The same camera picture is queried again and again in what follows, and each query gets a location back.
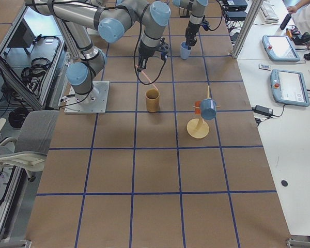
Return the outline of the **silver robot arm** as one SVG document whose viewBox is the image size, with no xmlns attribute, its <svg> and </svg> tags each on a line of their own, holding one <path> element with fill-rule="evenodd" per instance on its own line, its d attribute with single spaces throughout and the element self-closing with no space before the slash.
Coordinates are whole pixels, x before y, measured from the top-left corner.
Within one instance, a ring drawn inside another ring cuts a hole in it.
<svg viewBox="0 0 310 248">
<path fill-rule="evenodd" d="M 185 46 L 190 50 L 197 42 L 196 34 L 199 32 L 199 28 L 202 27 L 205 31 L 210 30 L 209 22 L 205 19 L 204 15 L 208 1 L 173 0 L 172 3 L 179 8 L 189 11 L 190 18 L 185 29 Z"/>
<path fill-rule="evenodd" d="M 163 61 L 167 60 L 168 44 L 162 35 L 171 10 L 161 1 L 122 1 L 114 7 L 94 1 L 25 1 L 25 5 L 39 14 L 62 20 L 79 50 L 80 62 L 69 66 L 66 74 L 78 104 L 95 102 L 99 93 L 92 81 L 106 65 L 106 55 L 94 46 L 88 28 L 96 30 L 106 42 L 114 43 L 139 22 L 134 71 L 146 69 L 148 59 L 155 52 L 161 54 Z"/>
</svg>

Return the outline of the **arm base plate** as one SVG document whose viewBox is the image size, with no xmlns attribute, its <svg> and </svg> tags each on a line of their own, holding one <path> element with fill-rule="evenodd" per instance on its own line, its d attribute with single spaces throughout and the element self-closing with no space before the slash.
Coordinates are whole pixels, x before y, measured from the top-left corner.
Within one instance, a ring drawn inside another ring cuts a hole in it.
<svg viewBox="0 0 310 248">
<path fill-rule="evenodd" d="M 84 96 L 75 94 L 70 87 L 69 94 L 73 97 L 67 99 L 65 114 L 105 114 L 110 81 L 93 81 L 93 90 Z"/>
</svg>

